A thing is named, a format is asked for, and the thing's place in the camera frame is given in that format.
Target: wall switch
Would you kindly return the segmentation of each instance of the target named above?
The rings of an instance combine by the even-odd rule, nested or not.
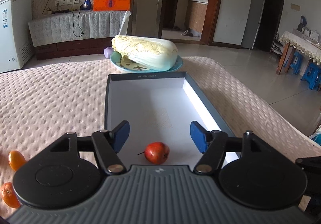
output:
[[[73,4],[79,4],[80,0],[56,0],[56,5],[57,3],[60,6],[64,6],[64,5],[73,5]]]

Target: wooden table leg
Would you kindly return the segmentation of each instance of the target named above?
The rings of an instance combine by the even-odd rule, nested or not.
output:
[[[280,62],[279,62],[279,66],[278,66],[278,68],[277,68],[277,70],[276,70],[276,74],[277,75],[279,75],[280,73],[281,73],[281,69],[282,69],[282,66],[283,66],[283,64],[284,64],[284,60],[285,60],[285,57],[286,57],[286,54],[288,53],[288,47],[289,47],[290,45],[287,43],[286,45],[285,45],[285,47],[284,47],[284,51],[283,51],[283,53],[282,53],[282,56],[281,56],[281,59],[280,59]]]
[[[286,73],[288,72],[288,69],[290,68],[290,65],[291,65],[293,57],[294,57],[294,53],[295,53],[295,48],[292,47],[292,51],[290,53],[290,56],[288,57],[288,63],[286,64],[286,67],[285,67]]]

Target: orange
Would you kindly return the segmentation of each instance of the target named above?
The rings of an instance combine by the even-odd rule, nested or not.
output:
[[[9,153],[9,164],[14,171],[17,171],[25,163],[26,163],[26,160],[20,152],[11,151]]]
[[[1,187],[1,196],[3,201],[12,208],[19,208],[21,206],[17,196],[13,190],[12,182],[7,182]]]

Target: blue gripper pad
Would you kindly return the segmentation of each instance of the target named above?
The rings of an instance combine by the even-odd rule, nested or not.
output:
[[[130,126],[128,121],[122,121],[119,125],[113,129],[113,144],[111,145],[113,150],[118,153],[128,139]]]
[[[204,153],[208,148],[208,144],[206,142],[206,134],[208,134],[208,131],[205,130],[202,125],[200,125],[197,121],[191,122],[190,135],[196,147],[201,153]]]

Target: freezer label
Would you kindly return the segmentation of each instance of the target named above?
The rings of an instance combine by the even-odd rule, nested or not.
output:
[[[3,28],[8,27],[7,9],[2,11]]]

